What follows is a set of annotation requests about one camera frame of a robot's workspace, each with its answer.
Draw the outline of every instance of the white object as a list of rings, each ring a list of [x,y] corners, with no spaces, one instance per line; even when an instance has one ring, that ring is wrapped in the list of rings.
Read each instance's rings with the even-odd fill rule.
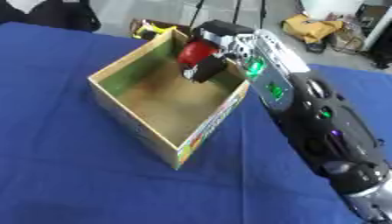
[[[306,15],[312,19],[324,20],[330,13],[355,15],[364,0],[301,0]]]
[[[6,0],[12,7],[28,14],[37,5],[45,0]]]
[[[382,35],[382,33],[388,27],[391,21],[392,21],[392,7],[389,7],[387,13],[385,13],[385,15],[382,17],[380,22],[378,22],[377,26],[372,30],[372,32],[365,39],[365,44],[362,47],[363,52],[368,51],[370,47],[372,47],[372,45]]]

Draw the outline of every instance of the cardboard box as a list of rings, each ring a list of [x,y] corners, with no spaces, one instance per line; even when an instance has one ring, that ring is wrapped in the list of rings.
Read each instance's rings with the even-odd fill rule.
[[[187,36],[168,31],[88,77],[98,103],[174,169],[237,107],[249,83],[229,61],[203,84],[182,77]]]

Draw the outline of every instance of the yellow bag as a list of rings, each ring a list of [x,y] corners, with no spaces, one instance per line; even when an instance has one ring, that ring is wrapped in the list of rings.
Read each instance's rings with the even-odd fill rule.
[[[342,27],[342,21],[312,21],[303,14],[283,21],[283,31],[302,39],[306,44],[318,42]]]

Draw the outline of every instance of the colorful label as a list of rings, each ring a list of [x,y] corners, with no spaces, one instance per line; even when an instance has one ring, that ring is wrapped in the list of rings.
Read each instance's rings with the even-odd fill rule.
[[[178,160],[182,165],[192,153],[215,131],[223,120],[235,109],[245,97],[249,88],[248,82],[243,82],[221,106],[203,122],[196,131],[179,147]]]

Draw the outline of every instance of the blue tablecloth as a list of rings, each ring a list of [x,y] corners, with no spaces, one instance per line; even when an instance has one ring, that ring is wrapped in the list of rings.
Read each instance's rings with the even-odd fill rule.
[[[0,39],[0,223],[359,223],[253,91],[174,171],[86,81],[143,41],[25,24],[1,25]],[[313,67],[392,142],[392,77]]]

